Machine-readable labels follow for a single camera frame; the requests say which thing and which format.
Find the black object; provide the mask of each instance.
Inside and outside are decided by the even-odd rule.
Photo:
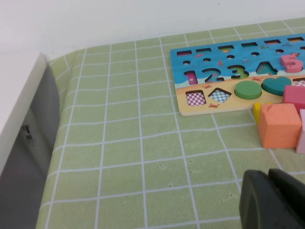
[[[280,169],[247,170],[239,213],[243,229],[305,229],[305,185]]]

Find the number 5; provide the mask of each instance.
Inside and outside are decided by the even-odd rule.
[[[297,60],[293,54],[282,56],[281,64],[285,67],[287,73],[298,73],[303,69],[303,62]]]

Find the checkered diamond cutout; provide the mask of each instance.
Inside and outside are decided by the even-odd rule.
[[[295,86],[304,86],[305,87],[305,80],[298,80],[294,81]]]
[[[229,94],[220,90],[216,90],[213,92],[213,94],[210,95],[211,99],[214,99],[220,103],[224,103],[229,97],[230,97]]]
[[[206,104],[203,92],[195,92],[186,94],[187,103],[189,106],[199,106]]]

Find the green circle puzzle piece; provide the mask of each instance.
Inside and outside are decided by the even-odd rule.
[[[257,99],[262,94],[262,88],[257,82],[242,81],[236,84],[235,94],[241,99]]]
[[[264,79],[262,88],[271,94],[283,96],[286,85],[291,85],[291,80],[285,76],[279,76],[275,79]]]

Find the number puzzle board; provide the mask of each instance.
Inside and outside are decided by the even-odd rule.
[[[305,33],[186,47],[170,51],[174,85],[181,115],[244,110],[255,102],[280,103],[282,97],[262,90],[259,98],[235,95],[241,81],[262,84],[286,76],[292,85],[305,86],[305,70],[287,73],[283,55],[305,62]]]

